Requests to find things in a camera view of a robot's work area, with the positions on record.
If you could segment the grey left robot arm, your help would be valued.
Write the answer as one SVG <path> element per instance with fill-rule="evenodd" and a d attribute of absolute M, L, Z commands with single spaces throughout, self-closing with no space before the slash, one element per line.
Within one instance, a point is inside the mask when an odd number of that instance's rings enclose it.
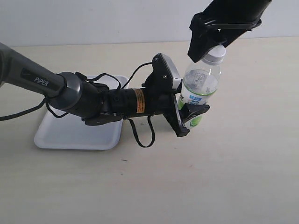
<path fill-rule="evenodd" d="M 99 79 L 79 72 L 53 73 L 10 47 L 0 46 L 0 81 L 44 95 L 45 103 L 76 115 L 88 126 L 100 126 L 134 117 L 163 115 L 175 134 L 189 133 L 185 123 L 209 110 L 209 105 L 178 107 L 176 95 L 182 80 L 173 61 L 165 54 L 154 56 L 152 73 L 141 88 L 118 85 L 110 89 Z"/>

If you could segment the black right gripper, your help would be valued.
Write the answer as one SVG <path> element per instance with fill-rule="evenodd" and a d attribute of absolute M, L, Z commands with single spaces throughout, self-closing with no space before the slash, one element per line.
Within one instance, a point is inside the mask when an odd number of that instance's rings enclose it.
<path fill-rule="evenodd" d="M 213 0 L 191 20 L 188 56 L 196 63 L 213 47 L 228 47 L 261 25 L 261 16 L 271 3 L 271 0 Z"/>

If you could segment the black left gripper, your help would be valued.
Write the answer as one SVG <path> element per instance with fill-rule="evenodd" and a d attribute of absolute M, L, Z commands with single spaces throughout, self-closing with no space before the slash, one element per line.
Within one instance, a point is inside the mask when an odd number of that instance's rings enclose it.
<path fill-rule="evenodd" d="M 124 118 L 164 115 L 177 137 L 185 137 L 189 129 L 187 122 L 206 113 L 210 105 L 185 103 L 182 118 L 175 96 L 180 93 L 182 79 L 179 74 L 152 72 L 141 88 L 110 90 L 110 110 Z"/>

